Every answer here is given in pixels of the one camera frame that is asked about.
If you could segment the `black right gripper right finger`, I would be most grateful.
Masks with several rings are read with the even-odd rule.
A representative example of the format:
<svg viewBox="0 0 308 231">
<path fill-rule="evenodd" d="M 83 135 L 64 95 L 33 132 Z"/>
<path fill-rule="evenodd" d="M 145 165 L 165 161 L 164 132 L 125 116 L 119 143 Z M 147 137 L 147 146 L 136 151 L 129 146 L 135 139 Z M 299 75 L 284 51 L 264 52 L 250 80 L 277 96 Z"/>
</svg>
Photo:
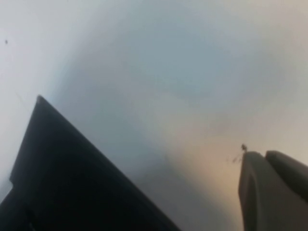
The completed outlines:
<svg viewBox="0 0 308 231">
<path fill-rule="evenodd" d="M 265 158 L 294 192 L 308 192 L 308 166 L 278 151 L 267 151 Z"/>
</svg>

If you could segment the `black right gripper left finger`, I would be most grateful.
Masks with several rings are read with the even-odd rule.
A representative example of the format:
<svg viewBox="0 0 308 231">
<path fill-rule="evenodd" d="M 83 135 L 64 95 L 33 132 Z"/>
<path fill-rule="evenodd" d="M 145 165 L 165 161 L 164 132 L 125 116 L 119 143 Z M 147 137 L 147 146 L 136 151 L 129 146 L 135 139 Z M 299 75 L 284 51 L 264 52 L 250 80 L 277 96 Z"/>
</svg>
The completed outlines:
<svg viewBox="0 0 308 231">
<path fill-rule="evenodd" d="M 308 229 L 308 193 L 294 192 L 265 156 L 243 155 L 238 193 L 245 231 Z"/>
</svg>

